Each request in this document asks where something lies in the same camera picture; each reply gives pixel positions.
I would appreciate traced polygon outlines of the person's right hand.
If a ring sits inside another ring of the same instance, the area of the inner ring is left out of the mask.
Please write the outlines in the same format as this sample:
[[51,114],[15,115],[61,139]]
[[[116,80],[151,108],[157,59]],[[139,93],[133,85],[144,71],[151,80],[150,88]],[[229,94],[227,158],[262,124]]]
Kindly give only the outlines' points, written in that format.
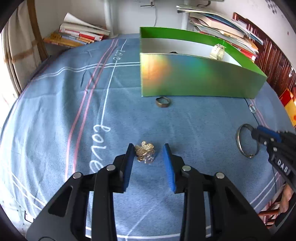
[[289,208],[289,201],[292,198],[292,195],[294,194],[293,189],[288,185],[285,184],[285,187],[282,192],[282,197],[280,201],[280,207],[279,207],[279,213],[285,213],[287,212]]

